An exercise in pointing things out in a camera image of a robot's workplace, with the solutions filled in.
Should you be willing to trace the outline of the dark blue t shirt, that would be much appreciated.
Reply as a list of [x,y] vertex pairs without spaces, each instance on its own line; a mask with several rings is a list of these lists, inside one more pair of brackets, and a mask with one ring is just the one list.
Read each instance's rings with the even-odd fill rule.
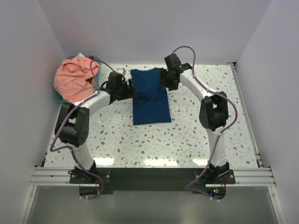
[[159,87],[161,68],[131,70],[136,91],[133,98],[133,125],[170,123],[171,115],[167,90]]

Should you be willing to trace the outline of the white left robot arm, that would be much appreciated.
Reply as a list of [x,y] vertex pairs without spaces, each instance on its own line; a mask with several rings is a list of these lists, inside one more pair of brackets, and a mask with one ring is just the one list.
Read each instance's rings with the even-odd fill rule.
[[131,78],[125,79],[121,73],[111,72],[108,80],[91,96],[76,103],[66,102],[61,105],[50,151],[67,148],[71,151],[75,166],[80,170],[90,171],[95,166],[86,142],[90,117],[115,101],[136,96]]

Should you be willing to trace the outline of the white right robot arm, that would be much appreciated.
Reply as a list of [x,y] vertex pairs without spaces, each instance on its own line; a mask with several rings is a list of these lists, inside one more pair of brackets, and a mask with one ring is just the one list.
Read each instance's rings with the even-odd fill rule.
[[192,74],[193,67],[189,63],[182,64],[176,54],[168,55],[164,60],[167,68],[160,72],[159,87],[164,86],[173,91],[182,84],[200,101],[199,122],[206,129],[210,147],[209,168],[220,174],[227,172],[229,163],[222,133],[228,119],[226,93],[205,87]]

